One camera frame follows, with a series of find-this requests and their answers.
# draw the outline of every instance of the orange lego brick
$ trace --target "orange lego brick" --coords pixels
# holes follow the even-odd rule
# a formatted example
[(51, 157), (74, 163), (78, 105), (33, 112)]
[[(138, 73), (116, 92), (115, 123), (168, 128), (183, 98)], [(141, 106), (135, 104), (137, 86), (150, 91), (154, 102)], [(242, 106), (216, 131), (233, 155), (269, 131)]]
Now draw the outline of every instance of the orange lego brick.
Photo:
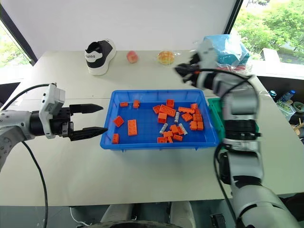
[(170, 108), (174, 108), (174, 100), (168, 99), (166, 105)]
[(199, 131), (202, 131), (204, 129), (204, 123), (202, 121), (198, 121), (197, 125), (198, 125), (198, 130)]
[(197, 103), (191, 104), (190, 107), (191, 109), (195, 110), (198, 108), (198, 104)]
[(116, 125), (116, 127), (120, 127), (124, 123), (124, 120), (119, 115), (119, 116), (116, 117), (116, 119), (113, 120), (113, 122)]
[(128, 136), (137, 135), (136, 120), (128, 120)]
[(169, 136), (169, 137), (167, 137), (167, 141), (168, 142), (170, 142), (170, 143), (172, 143), (173, 142), (173, 140), (172, 140), (172, 138)]
[(173, 134), (178, 134), (179, 130), (177, 129), (176, 125), (171, 125), (170, 130), (173, 132)]
[(194, 113), (195, 111), (193, 109), (190, 109), (190, 108), (179, 107), (179, 112), (182, 112), (182, 113)]
[(173, 139), (177, 140), (177, 141), (182, 141), (182, 136), (174, 134), (173, 135)]
[(160, 113), (166, 113), (169, 116), (175, 117), (175, 112), (175, 109), (161, 105)]
[(129, 103), (128, 102), (121, 102), (120, 106), (121, 107), (128, 107)]
[(167, 114), (166, 113), (158, 113), (157, 122), (159, 123), (165, 123), (167, 121)]
[(153, 111), (155, 112), (155, 114), (160, 113), (160, 108), (161, 108), (160, 105), (157, 105), (157, 106), (154, 106), (154, 107), (153, 107)]
[(198, 108), (195, 109), (195, 114), (200, 114), (200, 110)]
[(193, 114), (193, 121), (203, 121), (201, 114)]
[(172, 131), (164, 132), (163, 136), (167, 138), (167, 137), (173, 136), (173, 133), (172, 133)]
[(192, 115), (190, 115), (189, 113), (185, 113), (185, 114), (181, 115), (181, 117), (182, 117), (186, 122), (188, 122), (188, 121), (190, 121), (190, 120), (193, 119)]
[(190, 129), (193, 131), (196, 131), (198, 129), (196, 121), (191, 121), (190, 122)]
[(157, 143), (167, 143), (166, 137), (157, 137)]
[(134, 100), (133, 108), (139, 108), (139, 100)]
[(118, 144), (119, 142), (119, 134), (113, 134), (112, 144)]
[(182, 131), (182, 129), (181, 129), (181, 127), (177, 127), (177, 130), (179, 131), (179, 135), (182, 135), (182, 134), (184, 134), (184, 132)]

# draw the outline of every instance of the blue bin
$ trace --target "blue bin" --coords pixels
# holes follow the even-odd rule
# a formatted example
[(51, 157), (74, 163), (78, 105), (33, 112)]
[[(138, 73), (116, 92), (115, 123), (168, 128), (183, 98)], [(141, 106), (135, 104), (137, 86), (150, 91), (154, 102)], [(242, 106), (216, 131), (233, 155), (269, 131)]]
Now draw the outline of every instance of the blue bin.
[[(158, 115), (153, 111), (153, 107), (166, 104), (167, 99), (174, 99), (174, 108), (190, 108), (190, 104), (197, 103), (203, 116), (204, 130), (190, 130), (189, 122), (185, 122), (180, 114), (179, 123), (188, 131), (183, 135), (182, 142), (157, 143), (157, 137), (163, 124), (157, 122)], [(139, 100), (138, 109), (133, 108), (133, 101)], [(127, 107), (120, 107), (120, 102), (128, 102)], [(120, 115), (124, 124), (116, 127), (113, 120)], [(137, 135), (128, 136), (128, 120), (137, 120)], [(174, 124), (174, 117), (167, 117), (168, 125)], [(205, 96), (201, 90), (116, 90), (112, 92), (107, 117), (104, 127), (108, 131), (103, 133), (100, 146), (111, 150), (134, 150), (134, 149), (163, 149), (163, 148), (207, 148), (217, 146), (218, 136), (209, 115), (209, 109)], [(112, 144), (114, 133), (119, 134), (119, 144)]]

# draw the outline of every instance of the shoe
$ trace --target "shoe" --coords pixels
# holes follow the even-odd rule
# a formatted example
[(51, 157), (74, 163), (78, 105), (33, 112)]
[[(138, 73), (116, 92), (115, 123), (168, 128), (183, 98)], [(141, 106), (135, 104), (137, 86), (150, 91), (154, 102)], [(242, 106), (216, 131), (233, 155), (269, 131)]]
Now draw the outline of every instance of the shoe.
[(109, 62), (116, 54), (114, 42), (105, 39), (93, 42), (85, 50), (85, 60), (91, 75), (104, 75), (109, 67)]

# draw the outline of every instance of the table surface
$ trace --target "table surface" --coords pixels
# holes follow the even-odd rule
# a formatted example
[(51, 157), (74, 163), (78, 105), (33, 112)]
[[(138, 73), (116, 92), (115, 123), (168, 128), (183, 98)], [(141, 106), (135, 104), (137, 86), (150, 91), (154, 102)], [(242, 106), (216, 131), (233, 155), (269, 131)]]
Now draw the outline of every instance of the table surface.
[[(187, 62), (191, 53), (179, 51), (174, 64)], [(75, 130), (103, 126), (111, 93), (117, 89), (189, 89), (172, 66), (156, 62), (156, 51), (139, 51), (129, 64), (118, 51), (104, 76), (87, 72), (83, 52), (47, 52), (17, 91), (40, 83), (57, 82), (66, 90), (65, 106), (93, 103), (104, 110), (75, 114)], [(252, 79), (261, 101), (257, 123), (263, 137), (263, 184), (276, 194), (304, 191), (304, 147), (277, 109), (258, 78)], [(38, 110), (44, 89), (23, 96), (15, 110)], [(214, 97), (205, 90), (207, 98)], [(43, 171), (50, 206), (98, 205), (177, 200), (222, 199), (213, 171), (214, 148), (174, 150), (104, 150), (100, 137), (70, 142), (56, 137), (28, 141)], [(38, 171), (25, 147), (13, 148), (0, 174), (0, 205), (43, 206)]]

